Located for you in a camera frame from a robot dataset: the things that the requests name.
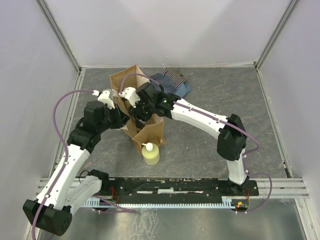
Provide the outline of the brown canvas bag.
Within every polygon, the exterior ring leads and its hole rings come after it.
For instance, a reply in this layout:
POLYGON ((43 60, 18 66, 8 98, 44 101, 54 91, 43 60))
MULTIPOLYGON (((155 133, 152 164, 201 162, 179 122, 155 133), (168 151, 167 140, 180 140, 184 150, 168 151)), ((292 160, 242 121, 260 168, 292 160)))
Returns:
MULTIPOLYGON (((129 74, 143 74, 138 65, 131 66, 123 71, 115 73, 109 76, 111 88, 120 93, 121 84, 123 79, 129 74)), ((133 87, 137 89, 142 84, 149 82, 147 78, 142 76, 129 76, 124 83, 124 88, 133 87)), ((115 102, 120 107, 120 110, 130 117, 130 120, 127 122, 125 127, 122 128, 122 131, 130 136, 133 144, 135 145, 138 153, 142 155, 142 148, 145 147, 142 144, 153 143, 158 147, 166 143, 164 139, 164 118, 159 117, 156 114, 153 114, 151 119, 146 122, 146 125, 143 128, 137 127, 137 121, 129 114, 128 107, 129 103, 126 103, 120 97, 115 97, 115 102)))

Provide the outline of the yellow bottle white cap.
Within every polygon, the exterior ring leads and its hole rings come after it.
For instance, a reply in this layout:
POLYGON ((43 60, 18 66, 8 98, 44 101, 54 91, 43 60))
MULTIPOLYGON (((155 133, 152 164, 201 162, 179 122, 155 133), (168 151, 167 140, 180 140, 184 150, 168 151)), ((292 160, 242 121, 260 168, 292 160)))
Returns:
POLYGON ((146 164, 153 166, 160 160, 159 147, 155 143, 143 143, 142 144, 142 156, 146 164))

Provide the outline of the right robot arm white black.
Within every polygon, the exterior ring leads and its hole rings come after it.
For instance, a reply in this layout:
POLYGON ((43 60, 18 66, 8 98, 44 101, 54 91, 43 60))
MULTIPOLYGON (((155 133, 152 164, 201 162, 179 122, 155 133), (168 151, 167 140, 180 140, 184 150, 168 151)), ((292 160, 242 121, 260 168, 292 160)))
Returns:
POLYGON ((178 95, 166 93, 162 87, 156 89, 149 82, 139 88, 126 87, 121 97, 129 102, 129 113, 140 123, 157 115, 190 124, 213 136, 217 140, 217 153, 227 162, 229 191, 239 196, 247 190, 250 178, 243 163, 247 136, 239 116, 205 111, 178 95))

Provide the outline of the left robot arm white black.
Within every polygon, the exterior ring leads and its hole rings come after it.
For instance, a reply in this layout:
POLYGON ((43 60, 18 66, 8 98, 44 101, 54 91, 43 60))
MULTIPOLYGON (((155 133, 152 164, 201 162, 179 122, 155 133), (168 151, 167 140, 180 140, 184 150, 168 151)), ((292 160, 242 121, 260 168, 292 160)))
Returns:
POLYGON ((75 189, 70 187, 83 163, 89 158, 101 135, 108 129, 120 129, 129 116, 118 106, 109 108, 101 101, 90 101, 83 117, 64 143, 61 162, 34 200, 27 199, 23 212, 32 226, 53 235, 62 236, 69 228, 73 215, 94 194, 106 195, 110 191, 109 175, 91 170, 75 189))

